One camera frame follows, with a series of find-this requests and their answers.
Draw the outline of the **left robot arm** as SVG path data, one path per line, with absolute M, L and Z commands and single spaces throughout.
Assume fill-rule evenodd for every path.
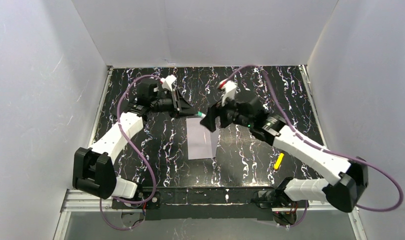
M 80 191 L 108 199 L 134 199 L 138 184 L 117 176 L 114 164 L 133 136 L 144 129 L 149 114 L 168 113 L 178 119 L 198 112 L 174 88 L 176 77 L 147 76 L 120 101 L 117 122 L 89 148 L 80 147 L 74 154 L 72 186 Z

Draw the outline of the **green white glue stick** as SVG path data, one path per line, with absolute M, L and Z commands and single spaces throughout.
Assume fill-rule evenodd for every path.
M 201 118 L 201 119 L 203 119 L 203 118 L 206 117 L 206 115 L 205 115 L 204 113 L 202 113 L 202 112 L 198 112 L 195 116 L 196 116 L 196 117 L 199 117 L 199 118 Z

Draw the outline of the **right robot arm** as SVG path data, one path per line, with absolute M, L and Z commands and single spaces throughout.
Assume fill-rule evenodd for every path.
M 227 99 L 208 108 L 200 124 L 210 132 L 230 124 L 247 127 L 258 140 L 299 159 L 322 177 L 318 179 L 285 178 L 273 191 L 253 199 L 260 208 L 271 208 L 298 201 L 328 202 L 350 213 L 368 186 L 367 166 L 327 153 L 327 149 L 310 138 L 293 131 L 279 115 L 268 113 L 257 97 L 249 102 Z

